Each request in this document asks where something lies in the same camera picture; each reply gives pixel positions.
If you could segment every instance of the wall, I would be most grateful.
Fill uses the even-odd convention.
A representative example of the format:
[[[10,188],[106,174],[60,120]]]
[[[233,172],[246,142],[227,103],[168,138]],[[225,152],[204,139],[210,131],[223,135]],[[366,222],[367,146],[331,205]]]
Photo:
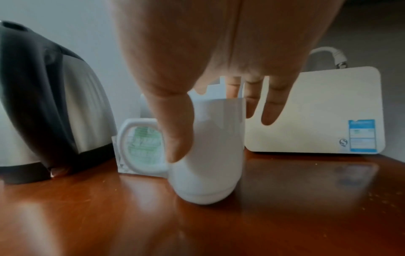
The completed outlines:
[[[0,19],[21,23],[80,55],[96,72],[117,125],[139,116],[139,89],[127,71],[101,0],[1,0]]]
[[[386,135],[383,155],[405,162],[405,2],[346,6],[319,46],[343,50],[349,67],[380,70]],[[326,53],[310,57],[305,70],[334,68]]]

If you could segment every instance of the stainless steel kettle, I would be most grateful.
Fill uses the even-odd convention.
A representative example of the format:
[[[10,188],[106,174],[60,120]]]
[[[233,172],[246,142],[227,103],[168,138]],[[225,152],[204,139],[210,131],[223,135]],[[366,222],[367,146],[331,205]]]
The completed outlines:
[[[94,71],[29,28],[0,22],[0,176],[6,183],[77,172],[114,157],[116,127]]]

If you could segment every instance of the white rectangular device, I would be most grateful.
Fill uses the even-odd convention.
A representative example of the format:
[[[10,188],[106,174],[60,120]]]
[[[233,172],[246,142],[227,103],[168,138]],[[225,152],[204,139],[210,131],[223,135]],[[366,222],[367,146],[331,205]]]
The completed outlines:
[[[270,126],[261,123],[263,82],[245,146],[254,152],[377,154],[385,147],[381,77],[374,67],[303,72]]]

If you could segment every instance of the white cable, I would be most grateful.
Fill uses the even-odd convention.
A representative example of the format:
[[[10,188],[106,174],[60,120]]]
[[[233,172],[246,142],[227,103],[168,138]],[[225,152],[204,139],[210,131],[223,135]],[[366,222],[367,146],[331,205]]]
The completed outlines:
[[[345,54],[336,48],[324,46],[313,49],[309,54],[314,54],[321,51],[328,51],[332,54],[333,58],[335,59],[336,68],[347,68],[347,58]]]

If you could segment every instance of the white mug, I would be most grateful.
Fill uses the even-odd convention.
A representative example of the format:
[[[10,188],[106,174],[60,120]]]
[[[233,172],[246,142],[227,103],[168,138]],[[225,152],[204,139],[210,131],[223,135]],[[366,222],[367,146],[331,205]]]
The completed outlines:
[[[207,205],[231,194],[242,175],[246,103],[243,98],[193,103],[194,144],[179,162],[165,161],[156,119],[127,119],[117,143],[128,168],[143,175],[166,172],[179,197]]]

